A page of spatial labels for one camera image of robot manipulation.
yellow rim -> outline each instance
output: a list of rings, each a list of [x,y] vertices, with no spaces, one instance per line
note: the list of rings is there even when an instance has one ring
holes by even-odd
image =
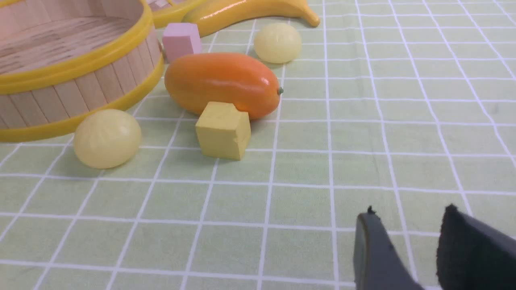
[[[163,28],[169,23],[181,22],[189,11],[195,9],[206,0],[186,0],[172,7],[154,11],[154,26]]]
[[[4,0],[0,7],[20,0]],[[0,94],[13,94],[31,91],[64,83],[123,57],[141,44],[153,26],[153,14],[146,0],[139,0],[143,5],[143,14],[138,22],[119,38],[79,57],[56,63],[51,66],[28,72],[0,75]]]
[[[141,85],[118,100],[81,116],[73,117],[59,122],[27,128],[0,130],[0,142],[28,142],[63,136],[69,133],[73,133],[77,126],[79,126],[79,124],[84,120],[84,118],[97,111],[105,109],[127,110],[141,101],[147,94],[152,91],[152,89],[154,89],[156,84],[161,79],[161,76],[163,75],[164,68],[165,62],[163,57],[161,57],[158,65],[154,68],[154,71],[151,73],[151,75],[149,75]]]

yellow bun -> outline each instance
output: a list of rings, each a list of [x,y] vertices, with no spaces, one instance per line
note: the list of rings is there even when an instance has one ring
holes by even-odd
[[[286,63],[299,56],[301,36],[286,23],[269,24],[256,34],[254,51],[266,62]]]
[[[107,169],[131,159],[141,139],[140,125],[133,116],[107,109],[88,116],[77,127],[73,149],[86,166]]]

papaya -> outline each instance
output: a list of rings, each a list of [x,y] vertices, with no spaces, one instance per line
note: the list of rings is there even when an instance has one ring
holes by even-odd
[[[194,115],[201,115],[208,102],[222,102],[260,119],[278,107],[283,93],[270,68],[241,53],[181,56],[169,65],[164,81],[172,99]]]

bamboo steamer basket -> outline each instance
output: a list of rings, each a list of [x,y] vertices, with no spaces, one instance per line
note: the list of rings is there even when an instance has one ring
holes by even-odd
[[[146,0],[0,1],[0,142],[75,131],[126,110],[164,71]]]
[[[146,0],[154,16],[156,28],[163,28],[172,22],[181,22],[190,10],[206,0]]]

plastic fruit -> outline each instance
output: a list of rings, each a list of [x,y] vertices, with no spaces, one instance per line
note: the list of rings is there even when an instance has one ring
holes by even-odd
[[[183,22],[197,24],[205,37],[243,20],[270,16],[302,18],[312,27],[320,24],[307,0],[207,0],[186,13]]]
[[[165,72],[165,88],[185,110],[201,115],[208,102],[232,103],[259,119],[279,105],[278,78],[259,60],[240,53],[188,54]]]
[[[88,116],[77,127],[73,149],[86,166],[107,169],[131,159],[141,139],[140,125],[133,116],[107,109]]]
[[[289,62],[301,52],[301,36],[286,23],[269,24],[256,34],[254,51],[266,62]]]

